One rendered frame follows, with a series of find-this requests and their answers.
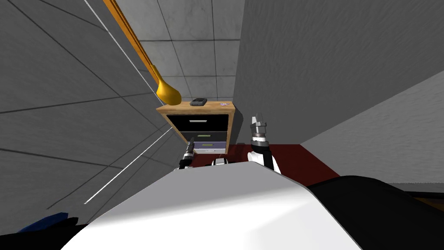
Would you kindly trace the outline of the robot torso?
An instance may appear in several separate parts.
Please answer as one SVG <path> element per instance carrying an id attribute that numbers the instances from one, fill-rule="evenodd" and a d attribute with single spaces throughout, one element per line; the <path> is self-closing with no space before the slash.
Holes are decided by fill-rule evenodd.
<path id="1" fill-rule="evenodd" d="M 61 250 L 362 250 L 305 186 L 253 161 L 178 169 Z"/>

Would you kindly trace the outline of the dark red rug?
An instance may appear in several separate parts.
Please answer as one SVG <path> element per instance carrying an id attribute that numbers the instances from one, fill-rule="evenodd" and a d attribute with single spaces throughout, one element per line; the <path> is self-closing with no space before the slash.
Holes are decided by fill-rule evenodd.
<path id="1" fill-rule="evenodd" d="M 281 171 L 281 174 L 309 186 L 339 176 L 334 170 L 312 155 L 307 149 L 297 144 L 271 144 L 270 149 Z M 228 153 L 196 154 L 192 167 L 203 167 L 216 158 L 226 158 L 229 162 L 247 161 L 247 153 L 252 151 L 251 145 L 229 145 Z"/>

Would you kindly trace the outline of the orange door leaf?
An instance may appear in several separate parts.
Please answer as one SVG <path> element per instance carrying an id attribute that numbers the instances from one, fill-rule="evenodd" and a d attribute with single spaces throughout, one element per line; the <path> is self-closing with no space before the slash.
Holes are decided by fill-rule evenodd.
<path id="1" fill-rule="evenodd" d="M 144 48 L 142 47 L 140 41 L 138 40 L 137 36 L 135 35 L 134 31 L 132 30 L 129 22 L 125 18 L 123 12 L 121 11 L 121 8 L 118 6 L 118 3 L 116 0 L 102 0 L 105 5 L 107 6 L 108 10 L 118 23 L 119 27 L 122 29 L 123 33 L 125 34 L 126 38 L 134 48 L 135 52 L 138 54 L 140 59 L 142 60 L 143 64 L 145 65 L 145 68 L 148 70 L 148 72 L 153 77 L 155 83 L 158 85 L 159 80 L 155 74 L 155 72 L 152 69 L 152 63 L 147 56 Z"/>

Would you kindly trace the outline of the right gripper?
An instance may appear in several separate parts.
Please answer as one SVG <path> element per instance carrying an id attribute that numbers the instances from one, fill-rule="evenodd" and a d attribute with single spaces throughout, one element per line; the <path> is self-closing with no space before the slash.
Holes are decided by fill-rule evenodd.
<path id="1" fill-rule="evenodd" d="M 257 134 L 265 134 L 266 133 L 267 123 L 264 122 L 263 115 L 261 112 L 258 112 L 256 116 L 252 117 L 250 128 L 252 135 Z"/>

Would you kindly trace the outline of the wooden cabinet with drawers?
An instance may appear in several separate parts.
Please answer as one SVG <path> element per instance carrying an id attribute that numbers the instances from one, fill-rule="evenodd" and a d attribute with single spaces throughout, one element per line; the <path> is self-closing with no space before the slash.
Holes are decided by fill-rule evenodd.
<path id="1" fill-rule="evenodd" d="M 231 101 L 207 101 L 203 106 L 190 102 L 164 105 L 156 110 L 189 143 L 197 154 L 227 154 L 232 135 L 235 106 Z"/>

